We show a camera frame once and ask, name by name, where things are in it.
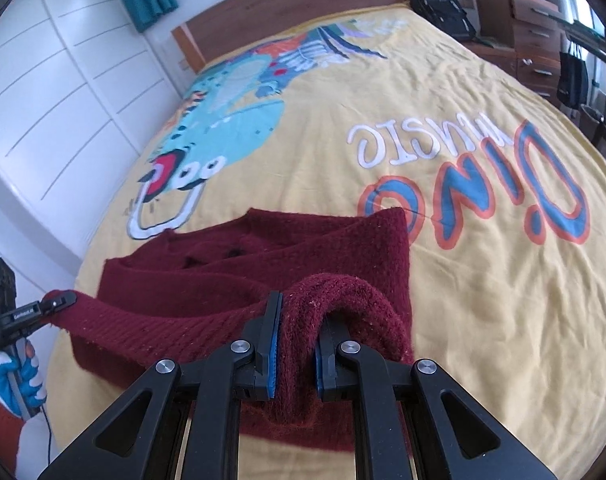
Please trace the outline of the orange sleeved left forearm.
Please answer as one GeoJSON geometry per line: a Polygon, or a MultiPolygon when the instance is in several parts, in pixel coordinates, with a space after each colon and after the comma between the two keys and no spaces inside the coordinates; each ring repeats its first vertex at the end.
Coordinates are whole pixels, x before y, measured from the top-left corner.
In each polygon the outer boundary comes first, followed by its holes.
{"type": "Polygon", "coordinates": [[[24,422],[0,402],[0,462],[12,474],[16,471],[18,444],[24,422]]]}

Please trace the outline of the gloved left hand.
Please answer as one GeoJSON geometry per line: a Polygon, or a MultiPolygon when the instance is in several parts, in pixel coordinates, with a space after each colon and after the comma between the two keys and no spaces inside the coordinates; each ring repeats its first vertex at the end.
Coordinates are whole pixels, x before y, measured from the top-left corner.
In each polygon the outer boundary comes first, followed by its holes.
{"type": "Polygon", "coordinates": [[[0,403],[12,415],[30,420],[47,399],[38,357],[28,339],[18,343],[18,351],[0,352],[0,403]]]}

